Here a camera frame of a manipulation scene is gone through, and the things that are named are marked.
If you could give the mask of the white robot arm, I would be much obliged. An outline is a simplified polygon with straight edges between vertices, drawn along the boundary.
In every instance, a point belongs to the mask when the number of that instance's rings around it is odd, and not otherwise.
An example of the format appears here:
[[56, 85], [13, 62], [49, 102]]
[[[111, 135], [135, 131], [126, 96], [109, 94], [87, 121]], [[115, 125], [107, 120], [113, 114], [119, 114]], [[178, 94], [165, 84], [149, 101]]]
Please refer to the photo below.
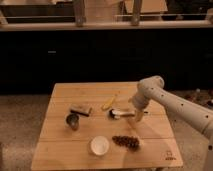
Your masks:
[[178, 115], [209, 140], [203, 171], [213, 171], [213, 110], [165, 91], [164, 85], [161, 76], [144, 78], [137, 83], [137, 91], [132, 97], [132, 104], [137, 111], [136, 118], [142, 119], [150, 100]]

